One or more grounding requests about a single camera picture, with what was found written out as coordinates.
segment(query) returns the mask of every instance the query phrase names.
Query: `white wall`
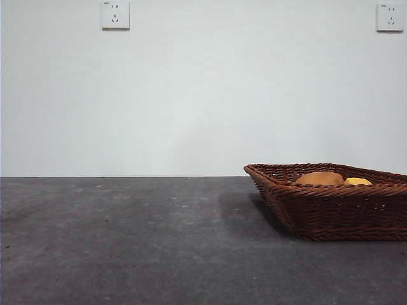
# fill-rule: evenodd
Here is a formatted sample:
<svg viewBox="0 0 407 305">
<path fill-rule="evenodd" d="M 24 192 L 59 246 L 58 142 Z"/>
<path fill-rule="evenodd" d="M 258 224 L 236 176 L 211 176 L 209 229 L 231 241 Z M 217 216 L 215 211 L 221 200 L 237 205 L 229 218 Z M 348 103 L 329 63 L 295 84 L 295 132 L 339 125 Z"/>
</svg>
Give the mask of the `white wall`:
<svg viewBox="0 0 407 305">
<path fill-rule="evenodd" d="M 3 0 L 2 176 L 407 173 L 407 35 L 372 0 Z"/>
</svg>

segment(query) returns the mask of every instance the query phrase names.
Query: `electrical outlet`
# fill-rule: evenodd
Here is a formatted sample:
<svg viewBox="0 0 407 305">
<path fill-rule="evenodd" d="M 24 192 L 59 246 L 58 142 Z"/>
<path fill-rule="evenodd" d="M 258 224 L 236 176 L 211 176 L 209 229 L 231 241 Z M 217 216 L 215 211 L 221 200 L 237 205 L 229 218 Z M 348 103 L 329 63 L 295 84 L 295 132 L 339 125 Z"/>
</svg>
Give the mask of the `electrical outlet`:
<svg viewBox="0 0 407 305">
<path fill-rule="evenodd" d="M 104 1 L 101 5 L 102 29 L 130 29 L 128 1 Z"/>
<path fill-rule="evenodd" d="M 379 3 L 377 5 L 378 32 L 402 32 L 406 23 L 404 3 Z"/>
</svg>

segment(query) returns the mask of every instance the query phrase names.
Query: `orange food item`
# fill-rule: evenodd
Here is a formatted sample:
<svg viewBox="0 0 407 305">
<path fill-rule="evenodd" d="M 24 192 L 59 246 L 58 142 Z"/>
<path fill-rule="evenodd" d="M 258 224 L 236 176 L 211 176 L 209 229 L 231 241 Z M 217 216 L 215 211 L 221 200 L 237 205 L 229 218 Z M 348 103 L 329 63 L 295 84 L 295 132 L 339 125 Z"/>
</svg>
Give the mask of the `orange food item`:
<svg viewBox="0 0 407 305">
<path fill-rule="evenodd" d="M 353 184 L 354 186 L 357 186 L 359 184 L 364 184 L 365 186 L 372 185 L 372 183 L 368 179 L 364 179 L 364 178 L 347 178 L 345 180 L 345 184 L 346 185 Z"/>
<path fill-rule="evenodd" d="M 325 186 L 340 186 L 344 184 L 343 178 L 339 173 L 334 172 L 314 172 L 302 175 L 297 181 L 301 184 L 323 184 Z"/>
</svg>

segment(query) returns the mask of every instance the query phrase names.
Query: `concrete floor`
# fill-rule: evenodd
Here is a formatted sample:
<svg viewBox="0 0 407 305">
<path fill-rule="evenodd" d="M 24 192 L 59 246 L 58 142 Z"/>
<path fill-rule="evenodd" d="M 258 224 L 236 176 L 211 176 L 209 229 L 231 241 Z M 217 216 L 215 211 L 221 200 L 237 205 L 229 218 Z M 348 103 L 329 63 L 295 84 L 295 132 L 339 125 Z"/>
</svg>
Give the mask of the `concrete floor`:
<svg viewBox="0 0 407 305">
<path fill-rule="evenodd" d="M 2 179 L 4 305 L 407 304 L 407 243 L 308 242 L 249 178 Z"/>
</svg>

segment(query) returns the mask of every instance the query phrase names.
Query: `yellow food item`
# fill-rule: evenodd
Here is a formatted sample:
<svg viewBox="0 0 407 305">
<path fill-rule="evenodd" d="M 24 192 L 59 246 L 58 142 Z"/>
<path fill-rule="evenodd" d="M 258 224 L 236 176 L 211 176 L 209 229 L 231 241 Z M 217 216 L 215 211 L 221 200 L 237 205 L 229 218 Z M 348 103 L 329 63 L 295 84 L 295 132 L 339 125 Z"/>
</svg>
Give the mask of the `yellow food item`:
<svg viewBox="0 0 407 305">
<path fill-rule="evenodd" d="M 372 183 L 368 179 L 364 178 L 347 178 L 345 180 L 346 185 L 353 184 L 354 186 L 357 186 L 358 184 L 364 184 L 365 186 L 371 186 Z"/>
<path fill-rule="evenodd" d="M 301 184 L 323 184 L 326 186 L 340 186 L 343 178 L 339 173 L 334 172 L 314 172 L 302 175 L 297 181 Z"/>
</svg>

